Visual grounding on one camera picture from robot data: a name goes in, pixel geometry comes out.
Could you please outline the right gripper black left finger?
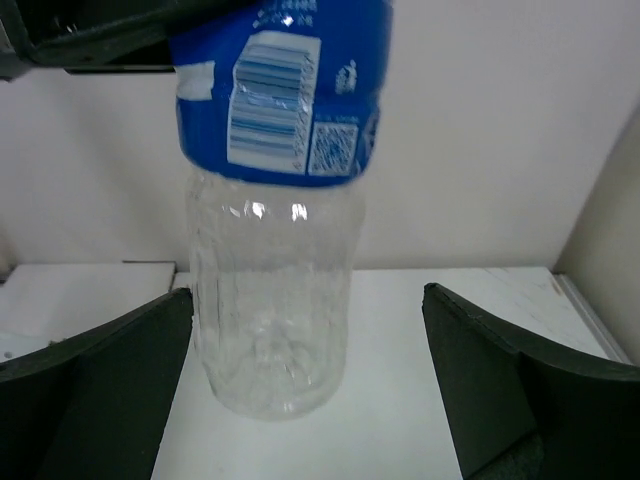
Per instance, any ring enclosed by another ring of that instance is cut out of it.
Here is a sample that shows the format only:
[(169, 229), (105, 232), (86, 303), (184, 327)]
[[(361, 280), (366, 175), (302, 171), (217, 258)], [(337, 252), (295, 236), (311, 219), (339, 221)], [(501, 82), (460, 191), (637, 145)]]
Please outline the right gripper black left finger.
[(150, 478), (192, 315), (190, 290), (177, 289), (2, 363), (2, 478)]

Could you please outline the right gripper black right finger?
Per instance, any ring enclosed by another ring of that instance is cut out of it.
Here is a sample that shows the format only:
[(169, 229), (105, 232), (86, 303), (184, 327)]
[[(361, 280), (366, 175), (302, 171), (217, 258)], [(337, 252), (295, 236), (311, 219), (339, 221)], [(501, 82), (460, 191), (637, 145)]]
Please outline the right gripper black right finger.
[(429, 283), (423, 318), (465, 479), (636, 479), (639, 369)]

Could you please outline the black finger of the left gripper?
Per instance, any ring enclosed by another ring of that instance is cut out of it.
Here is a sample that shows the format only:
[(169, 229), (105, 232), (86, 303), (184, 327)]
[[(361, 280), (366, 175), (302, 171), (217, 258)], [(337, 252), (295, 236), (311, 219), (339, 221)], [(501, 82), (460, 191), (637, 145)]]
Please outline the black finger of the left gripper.
[(1, 78), (38, 68), (167, 71), (174, 13), (173, 1), (3, 1)]

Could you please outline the blue label water bottle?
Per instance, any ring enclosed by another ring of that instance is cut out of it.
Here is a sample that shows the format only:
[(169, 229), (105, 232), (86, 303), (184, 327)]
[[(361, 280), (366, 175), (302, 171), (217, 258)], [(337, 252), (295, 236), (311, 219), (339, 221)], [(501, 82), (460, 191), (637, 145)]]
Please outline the blue label water bottle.
[(195, 348), (238, 414), (341, 383), (392, 25), (389, 1), (261, 1), (170, 39)]

